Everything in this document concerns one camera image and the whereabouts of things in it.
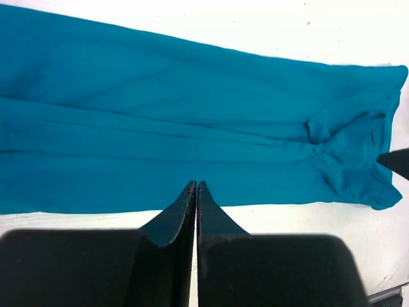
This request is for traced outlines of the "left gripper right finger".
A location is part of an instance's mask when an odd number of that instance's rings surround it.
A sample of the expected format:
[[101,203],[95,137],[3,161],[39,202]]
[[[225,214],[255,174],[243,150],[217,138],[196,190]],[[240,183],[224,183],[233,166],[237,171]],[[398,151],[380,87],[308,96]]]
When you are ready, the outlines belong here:
[[200,306],[367,306],[355,261],[333,235],[253,235],[197,188]]

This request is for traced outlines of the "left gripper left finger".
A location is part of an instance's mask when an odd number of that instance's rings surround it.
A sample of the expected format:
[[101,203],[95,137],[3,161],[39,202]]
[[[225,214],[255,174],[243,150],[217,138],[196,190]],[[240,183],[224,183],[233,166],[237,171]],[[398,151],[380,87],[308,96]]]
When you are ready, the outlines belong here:
[[138,229],[12,230],[2,306],[187,306],[196,183]]

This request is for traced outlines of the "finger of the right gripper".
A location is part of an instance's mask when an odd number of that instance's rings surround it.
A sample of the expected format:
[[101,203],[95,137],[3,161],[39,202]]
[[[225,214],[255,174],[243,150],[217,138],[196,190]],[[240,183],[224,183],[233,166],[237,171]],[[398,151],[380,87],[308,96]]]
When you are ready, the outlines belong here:
[[389,153],[383,153],[377,162],[389,170],[409,180],[409,149],[404,148]]

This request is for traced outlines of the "blue t shirt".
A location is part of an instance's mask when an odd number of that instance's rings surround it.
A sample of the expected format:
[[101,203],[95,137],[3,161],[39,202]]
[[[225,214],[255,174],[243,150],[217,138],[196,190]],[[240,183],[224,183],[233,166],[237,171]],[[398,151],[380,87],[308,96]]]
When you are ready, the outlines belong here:
[[392,207],[407,76],[3,5],[1,213],[162,210],[192,180],[223,206]]

